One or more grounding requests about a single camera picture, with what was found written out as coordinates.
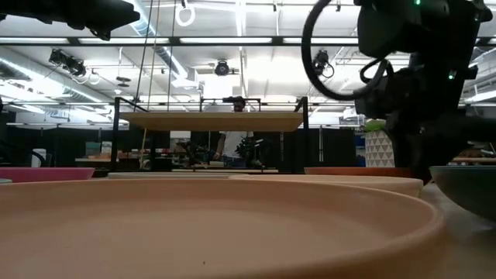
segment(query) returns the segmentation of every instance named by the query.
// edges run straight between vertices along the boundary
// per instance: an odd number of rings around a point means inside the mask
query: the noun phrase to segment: person
[[[243,112],[246,102],[242,97],[232,98],[234,112]],[[226,166],[246,167],[246,161],[236,152],[238,145],[245,138],[253,138],[253,132],[220,132],[221,136],[217,145],[217,152],[214,160],[218,160],[223,155]]]

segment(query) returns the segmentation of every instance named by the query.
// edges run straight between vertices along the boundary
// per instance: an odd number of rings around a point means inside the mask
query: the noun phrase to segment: dark green pot
[[[496,166],[444,166],[430,170],[449,199],[480,217],[496,221]]]

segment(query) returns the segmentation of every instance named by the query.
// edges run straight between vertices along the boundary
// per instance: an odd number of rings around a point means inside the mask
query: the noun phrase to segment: wooden plank
[[[121,112],[121,119],[154,131],[290,132],[300,112]]]

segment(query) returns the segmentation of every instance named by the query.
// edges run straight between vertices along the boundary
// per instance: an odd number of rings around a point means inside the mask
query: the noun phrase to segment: white geometric planter
[[[394,167],[393,144],[383,131],[365,134],[365,164],[367,167]]]

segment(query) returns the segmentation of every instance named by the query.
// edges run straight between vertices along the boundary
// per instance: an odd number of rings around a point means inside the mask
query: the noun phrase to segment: table
[[[420,198],[446,216],[450,235],[446,279],[496,278],[496,223],[461,208],[434,184],[427,184]]]

